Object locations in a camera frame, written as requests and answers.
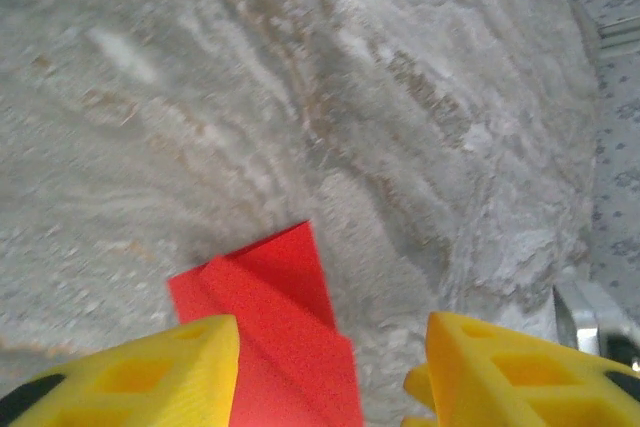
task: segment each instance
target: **gray rock surface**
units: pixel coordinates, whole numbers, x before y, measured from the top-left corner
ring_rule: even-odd
[[[425,320],[552,336],[586,275],[593,67],[568,0],[0,0],[0,335],[91,351],[311,218],[367,417]]]
[[[0,397],[57,364],[73,360],[73,356],[37,349],[0,349]]]

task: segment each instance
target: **black spot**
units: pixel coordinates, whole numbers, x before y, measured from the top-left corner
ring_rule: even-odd
[[[640,169],[631,167],[625,172],[620,172],[613,178],[616,186],[630,189],[631,192],[640,192]]]
[[[635,99],[616,109],[616,114],[621,120],[629,120],[638,117],[640,114],[640,99]]]
[[[640,379],[638,377],[616,372],[615,370],[606,372],[604,375],[630,395],[636,402],[640,402]]]
[[[607,357],[631,367],[638,358],[640,352],[633,343],[623,335],[609,335],[606,338]]]
[[[640,242],[633,237],[620,240],[611,245],[611,253],[616,257],[628,257],[640,252]]]
[[[24,414],[41,398],[55,389],[66,378],[62,374],[48,375],[9,392],[0,399],[0,426],[5,427]]]

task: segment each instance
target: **metal object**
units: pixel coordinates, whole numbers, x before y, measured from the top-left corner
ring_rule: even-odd
[[[599,29],[600,57],[609,58],[640,50],[640,17],[625,19]]]
[[[640,372],[640,327],[598,284],[561,282],[553,287],[558,340]]]

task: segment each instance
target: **red foam block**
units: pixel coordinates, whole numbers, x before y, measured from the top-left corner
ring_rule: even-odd
[[[351,344],[335,330],[308,222],[170,279],[181,322],[232,313],[231,427],[361,426]]]

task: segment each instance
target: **yellow plastic part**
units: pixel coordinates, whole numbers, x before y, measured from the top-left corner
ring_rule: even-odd
[[[444,312],[429,317],[427,358],[405,389],[439,427],[640,425],[640,403],[604,375],[637,375],[617,362]]]
[[[227,427],[238,353],[230,315],[138,339],[38,375],[67,377],[10,427]]]
[[[405,417],[400,427],[438,427],[438,422],[419,417]]]

